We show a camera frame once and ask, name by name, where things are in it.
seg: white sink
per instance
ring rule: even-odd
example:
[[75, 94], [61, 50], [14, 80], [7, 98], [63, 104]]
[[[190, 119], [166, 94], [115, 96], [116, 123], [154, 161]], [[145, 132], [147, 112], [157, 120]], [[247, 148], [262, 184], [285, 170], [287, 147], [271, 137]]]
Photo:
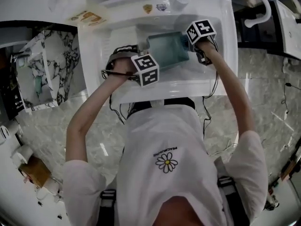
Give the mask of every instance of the white sink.
[[[181, 12], [173, 10], [173, 0], [110, 0], [104, 2], [110, 14], [107, 24], [95, 29], [79, 26], [79, 48], [88, 94], [103, 82], [101, 70], [117, 47], [146, 44], [150, 35], [183, 32], [195, 20], [210, 19], [217, 35], [219, 51], [235, 74], [238, 71], [238, 48], [231, 0], [191, 0]], [[147, 14], [143, 5], [152, 4]], [[157, 4], [166, 4], [159, 11]], [[127, 81], [112, 96], [112, 105], [121, 103], [197, 97], [210, 94], [215, 69], [198, 63], [196, 54], [189, 52], [189, 61], [160, 73], [158, 83], [141, 88]], [[215, 95], [225, 95], [221, 81]]]

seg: gray tile floor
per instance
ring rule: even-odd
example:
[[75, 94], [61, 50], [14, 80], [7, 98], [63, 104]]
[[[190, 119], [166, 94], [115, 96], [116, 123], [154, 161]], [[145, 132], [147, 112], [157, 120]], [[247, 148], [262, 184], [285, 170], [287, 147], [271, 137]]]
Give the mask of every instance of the gray tile floor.
[[[284, 166], [296, 141], [301, 136], [301, 94], [300, 91], [286, 87], [289, 114], [284, 120], [285, 105], [284, 84], [290, 82], [300, 87], [300, 79], [282, 73], [283, 58], [268, 55], [263, 50], [239, 49], [238, 77], [246, 85], [250, 97], [257, 131], [261, 137], [269, 170], [269, 181], [272, 181]], [[64, 147], [66, 129], [77, 109], [87, 99], [83, 91], [57, 108], [33, 112], [29, 115], [21, 112], [19, 120], [27, 143], [51, 170], [54, 177], [62, 179], [64, 164]], [[201, 122], [205, 113], [201, 98], [195, 98], [197, 112]], [[235, 149], [237, 124], [234, 112], [227, 96], [213, 96], [205, 102], [212, 116], [212, 122], [206, 129], [205, 145], [209, 154], [229, 149], [212, 155], [222, 156], [228, 160]], [[122, 107], [123, 114], [127, 106]], [[116, 114], [106, 106], [101, 109], [86, 139], [88, 160], [110, 182], [118, 170], [119, 159], [124, 146], [125, 128], [118, 121]], [[105, 155], [101, 148], [104, 144]]]

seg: sink basin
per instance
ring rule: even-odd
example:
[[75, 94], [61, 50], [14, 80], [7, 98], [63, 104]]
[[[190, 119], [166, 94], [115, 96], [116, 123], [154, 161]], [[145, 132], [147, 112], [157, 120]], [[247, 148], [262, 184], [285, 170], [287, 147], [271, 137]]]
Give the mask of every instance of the sink basin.
[[183, 34], [181, 32], [167, 32], [147, 38], [148, 52], [156, 60], [161, 71], [189, 60], [182, 40]]
[[[138, 44], [147, 49], [147, 38], [169, 32], [184, 34], [195, 20], [210, 19], [217, 35], [215, 41], [225, 61], [235, 74], [238, 71], [238, 48], [231, 0], [191, 0], [181, 12], [173, 10], [172, 0], [110, 0], [104, 5], [110, 14], [106, 24], [97, 28], [79, 26], [79, 48], [88, 94], [103, 82], [101, 70], [105, 68], [115, 48]], [[147, 14], [145, 4], [152, 5]], [[157, 4], [165, 4], [160, 11]], [[215, 82], [215, 69], [198, 62], [195, 53], [188, 52], [189, 60], [160, 72], [158, 83], [141, 88], [127, 81], [112, 95], [112, 106], [146, 100], [172, 97], [209, 95]], [[225, 95], [222, 82], [215, 95]]]

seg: backpack strap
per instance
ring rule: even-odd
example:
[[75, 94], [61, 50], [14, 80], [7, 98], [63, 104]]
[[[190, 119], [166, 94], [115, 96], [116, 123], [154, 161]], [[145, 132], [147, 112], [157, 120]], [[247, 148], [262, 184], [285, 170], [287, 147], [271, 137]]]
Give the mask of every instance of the backpack strap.
[[100, 198], [102, 200], [99, 209], [98, 221], [96, 225], [114, 226], [115, 223], [114, 205], [116, 202], [116, 190], [115, 189], [104, 190], [101, 192]]
[[249, 226], [250, 220], [237, 191], [236, 183], [226, 171], [222, 158], [217, 158], [214, 164], [218, 172], [217, 185], [225, 193], [234, 225]]

